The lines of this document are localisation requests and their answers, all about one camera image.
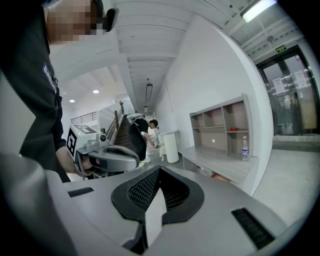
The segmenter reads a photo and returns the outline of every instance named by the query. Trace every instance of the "exit sign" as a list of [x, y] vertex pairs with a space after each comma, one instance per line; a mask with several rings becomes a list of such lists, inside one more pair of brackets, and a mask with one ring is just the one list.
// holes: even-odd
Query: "exit sign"
[[282, 45], [282, 46], [276, 48], [275, 50], [276, 50], [277, 53], [281, 53], [281, 52], [285, 51], [286, 49], [287, 49], [287, 47]]

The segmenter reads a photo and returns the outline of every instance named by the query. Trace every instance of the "person in black shirt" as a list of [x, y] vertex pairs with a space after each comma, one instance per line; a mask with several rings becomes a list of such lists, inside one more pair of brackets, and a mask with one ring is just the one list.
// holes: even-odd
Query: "person in black shirt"
[[138, 155], [140, 159], [140, 167], [144, 166], [145, 163], [149, 163], [150, 159], [146, 159], [146, 153], [147, 153], [147, 143], [145, 139], [153, 145], [149, 133], [148, 128], [154, 129], [158, 127], [158, 121], [157, 120], [151, 120], [149, 123], [144, 119], [137, 119], [133, 124], [130, 125], [128, 135], [129, 139], [132, 141], [132, 144], [135, 147], [135, 152]]
[[[57, 172], [63, 182], [70, 181], [66, 173], [78, 172], [62, 139], [62, 97], [49, 46], [92, 34], [102, 16], [101, 0], [61, 0], [46, 9], [40, 6], [2, 67], [12, 88], [35, 115], [21, 155]], [[89, 159], [83, 159], [82, 164], [85, 169], [91, 167]]]

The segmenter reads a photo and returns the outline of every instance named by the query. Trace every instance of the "ceiling light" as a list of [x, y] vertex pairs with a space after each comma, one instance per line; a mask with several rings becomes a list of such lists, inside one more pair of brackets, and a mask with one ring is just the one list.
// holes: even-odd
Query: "ceiling light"
[[249, 22], [275, 3], [277, 3], [277, 0], [260, 0], [258, 2], [254, 2], [241, 13], [241, 16], [246, 22]]
[[153, 85], [151, 83], [146, 85], [146, 90], [145, 90], [145, 100], [146, 101], [150, 101], [150, 99], [151, 99], [152, 88], [153, 88]]

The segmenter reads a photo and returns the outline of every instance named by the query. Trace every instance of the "water bottle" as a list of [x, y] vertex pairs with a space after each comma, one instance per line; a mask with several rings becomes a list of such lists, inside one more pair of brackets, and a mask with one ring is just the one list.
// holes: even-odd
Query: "water bottle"
[[249, 148], [248, 148], [247, 136], [243, 136], [241, 159], [242, 159], [242, 161], [249, 160]]

